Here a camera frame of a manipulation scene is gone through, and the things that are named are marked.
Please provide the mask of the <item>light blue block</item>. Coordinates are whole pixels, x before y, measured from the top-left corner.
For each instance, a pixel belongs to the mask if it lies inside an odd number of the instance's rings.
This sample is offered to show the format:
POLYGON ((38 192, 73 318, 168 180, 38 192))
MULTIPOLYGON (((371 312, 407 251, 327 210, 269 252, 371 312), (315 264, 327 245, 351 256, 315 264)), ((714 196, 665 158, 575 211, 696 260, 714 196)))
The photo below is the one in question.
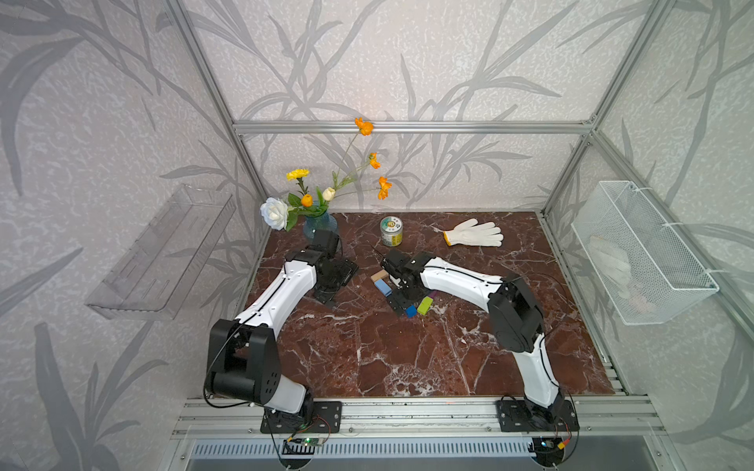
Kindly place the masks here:
POLYGON ((382 279, 375 281, 374 284, 375 284, 375 287, 378 288, 378 290, 380 290, 383 296, 390 296, 392 294, 392 289, 382 279))

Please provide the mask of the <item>natural wood block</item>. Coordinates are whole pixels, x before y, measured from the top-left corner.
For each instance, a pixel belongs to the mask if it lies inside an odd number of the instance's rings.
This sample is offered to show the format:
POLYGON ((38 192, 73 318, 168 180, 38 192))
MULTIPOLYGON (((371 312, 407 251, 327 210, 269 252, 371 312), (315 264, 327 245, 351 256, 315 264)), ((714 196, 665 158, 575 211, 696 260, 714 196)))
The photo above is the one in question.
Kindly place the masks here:
POLYGON ((376 283, 379 280, 383 280, 389 276, 388 272, 385 270, 381 270, 374 275, 371 276, 371 280, 373 283, 376 283))

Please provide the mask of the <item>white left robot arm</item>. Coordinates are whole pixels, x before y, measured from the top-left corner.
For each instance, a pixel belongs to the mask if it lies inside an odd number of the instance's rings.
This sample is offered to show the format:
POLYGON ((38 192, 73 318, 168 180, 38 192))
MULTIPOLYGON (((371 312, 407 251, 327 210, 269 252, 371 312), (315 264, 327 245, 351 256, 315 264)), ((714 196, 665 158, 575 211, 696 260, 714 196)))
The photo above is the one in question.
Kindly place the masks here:
POLYGON ((277 338, 309 292, 327 307, 357 272, 357 264, 337 255, 340 237, 318 231, 306 248, 286 255, 268 288, 233 320, 218 320, 209 334, 203 396, 235 398, 237 405, 257 405, 285 420, 309 424, 312 393, 281 373, 277 338))

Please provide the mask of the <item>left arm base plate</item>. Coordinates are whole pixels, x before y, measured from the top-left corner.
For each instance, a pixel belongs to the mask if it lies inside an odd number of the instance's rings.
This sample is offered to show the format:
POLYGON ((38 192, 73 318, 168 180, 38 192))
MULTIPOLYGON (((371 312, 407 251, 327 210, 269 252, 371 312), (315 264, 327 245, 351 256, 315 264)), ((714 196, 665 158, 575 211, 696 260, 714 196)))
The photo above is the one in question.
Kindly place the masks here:
POLYGON ((260 431, 263 434, 339 433, 343 407, 343 402, 335 400, 314 400, 305 402, 299 413, 266 408, 260 431))

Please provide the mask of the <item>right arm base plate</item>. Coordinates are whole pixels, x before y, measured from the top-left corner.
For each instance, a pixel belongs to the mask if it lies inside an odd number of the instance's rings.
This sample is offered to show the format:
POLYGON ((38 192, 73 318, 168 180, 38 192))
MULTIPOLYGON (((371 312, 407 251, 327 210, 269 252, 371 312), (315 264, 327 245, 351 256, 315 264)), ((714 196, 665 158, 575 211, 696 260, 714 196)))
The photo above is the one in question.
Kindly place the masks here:
POLYGON ((520 433, 573 433, 580 431, 573 403, 562 394, 547 407, 531 402, 528 398, 517 400, 504 396, 495 402, 496 416, 502 432, 520 433))

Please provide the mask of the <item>lime green block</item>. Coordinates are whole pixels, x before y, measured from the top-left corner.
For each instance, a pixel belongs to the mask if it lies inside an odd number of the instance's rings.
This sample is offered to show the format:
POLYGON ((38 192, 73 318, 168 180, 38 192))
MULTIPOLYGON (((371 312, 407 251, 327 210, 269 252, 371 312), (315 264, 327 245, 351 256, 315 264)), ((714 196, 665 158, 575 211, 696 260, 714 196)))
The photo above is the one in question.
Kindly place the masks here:
POLYGON ((425 298, 424 298, 424 299, 423 299, 423 300, 422 300, 422 301, 420 302, 420 304, 419 304, 419 306, 418 306, 418 308, 417 308, 417 312, 418 312, 418 313, 419 313, 420 315, 426 315, 426 314, 427 314, 427 313, 429 312, 429 310, 430 310, 430 308, 431 308, 432 304, 433 304, 433 298, 430 298, 430 296, 426 296, 426 297, 425 297, 425 298))

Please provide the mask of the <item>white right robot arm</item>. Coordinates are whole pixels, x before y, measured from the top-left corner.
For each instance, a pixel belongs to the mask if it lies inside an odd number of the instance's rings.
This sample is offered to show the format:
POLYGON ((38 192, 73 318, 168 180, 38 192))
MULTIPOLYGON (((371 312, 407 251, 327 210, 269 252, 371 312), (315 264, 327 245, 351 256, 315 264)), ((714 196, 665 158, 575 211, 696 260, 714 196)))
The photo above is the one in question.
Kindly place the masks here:
POLYGON ((545 341, 544 312, 526 281, 516 274, 505 278, 484 275, 453 265, 427 252, 414 257, 390 250, 381 267, 396 286, 388 296, 396 312, 430 292, 445 292, 469 302, 489 316, 501 349, 510 351, 524 385, 523 399, 514 404, 535 430, 548 431, 569 417, 545 341))

